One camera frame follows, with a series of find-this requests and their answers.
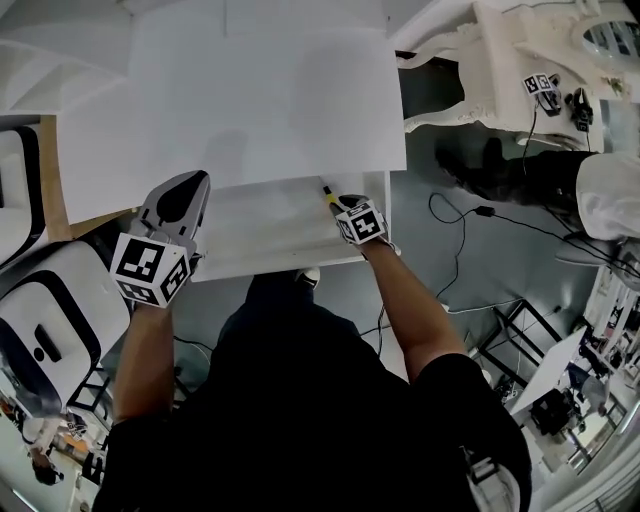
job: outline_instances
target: black shirt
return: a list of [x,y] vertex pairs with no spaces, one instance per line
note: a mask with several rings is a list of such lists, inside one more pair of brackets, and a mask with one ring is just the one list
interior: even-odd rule
[[171,417],[116,425],[94,511],[476,510],[461,446],[510,469],[528,509],[526,443],[475,362],[439,357],[410,386],[331,322],[286,325],[223,340]]

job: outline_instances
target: white board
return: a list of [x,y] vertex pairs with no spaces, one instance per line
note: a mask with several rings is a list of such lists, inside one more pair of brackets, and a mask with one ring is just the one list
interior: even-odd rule
[[381,0],[230,0],[228,36],[386,28]]
[[201,229],[205,258],[194,281],[361,261],[347,245],[322,187],[336,195],[366,194],[389,219],[389,173],[325,176],[214,190]]
[[511,415],[529,407],[538,398],[546,395],[558,385],[558,380],[575,356],[586,330],[587,328],[583,327],[549,349],[533,378],[511,409]]
[[375,30],[224,37],[220,2],[150,11],[129,82],[58,117],[69,221],[204,169],[214,189],[406,169],[395,54]]

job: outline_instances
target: gray floor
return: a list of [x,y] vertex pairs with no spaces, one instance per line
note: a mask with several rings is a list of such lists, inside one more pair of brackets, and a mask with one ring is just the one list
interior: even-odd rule
[[[402,85],[405,115],[446,108],[462,94],[455,73],[435,67],[403,72]],[[422,127],[407,137],[408,172],[392,175],[394,241],[402,249],[405,262],[431,290],[440,290],[454,275],[453,256],[461,243],[462,225],[437,222],[428,209],[429,196],[432,192],[441,192],[463,212],[485,204],[483,200],[453,188],[434,160],[434,147],[446,146],[462,155],[470,165],[475,165],[490,136],[492,132],[479,124],[454,128]],[[522,148],[513,143],[512,135],[500,134],[500,137],[505,142],[506,157],[522,154]],[[564,234],[562,227],[539,209],[492,206],[503,216]],[[443,218],[455,218],[442,202],[436,203],[435,209]],[[471,214],[460,257],[460,276],[442,300],[452,311],[516,297],[527,298],[542,314],[560,306],[562,311],[551,315],[549,321],[561,335],[566,335],[571,322],[584,308],[595,271],[556,262],[557,247],[558,242],[551,237],[500,219]],[[246,277],[190,285],[177,299],[176,334],[215,346],[220,328],[242,304],[249,283],[250,278]],[[375,327],[381,306],[373,274],[364,262],[323,268],[316,302],[353,320],[361,331]],[[460,335],[466,337],[469,348],[496,325],[490,310],[455,314],[451,319]],[[525,327],[533,324],[531,318],[521,317],[518,321]],[[551,345],[551,339],[537,326],[527,334],[543,347]],[[184,369],[185,381],[197,385],[206,376],[207,363],[203,355],[191,346],[178,345],[176,350],[177,364]],[[508,344],[495,352],[507,364],[519,367],[525,378],[533,372],[533,367],[524,358],[518,363],[517,352]],[[484,364],[496,373],[495,368]]]

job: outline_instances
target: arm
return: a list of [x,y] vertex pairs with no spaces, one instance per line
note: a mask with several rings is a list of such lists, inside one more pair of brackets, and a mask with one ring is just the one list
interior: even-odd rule
[[171,309],[140,305],[133,314],[118,365],[115,422],[171,412],[173,378]]
[[442,305],[391,247],[374,240],[361,250],[373,267],[411,382],[437,357],[467,353]]

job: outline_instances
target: fiducial marker cube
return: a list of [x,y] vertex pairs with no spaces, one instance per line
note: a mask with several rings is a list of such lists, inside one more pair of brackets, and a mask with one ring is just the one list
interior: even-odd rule
[[386,233],[384,217],[372,200],[337,215],[336,221],[344,238],[355,245],[361,245]]
[[189,278],[187,249],[122,233],[109,273],[126,299],[166,308]]

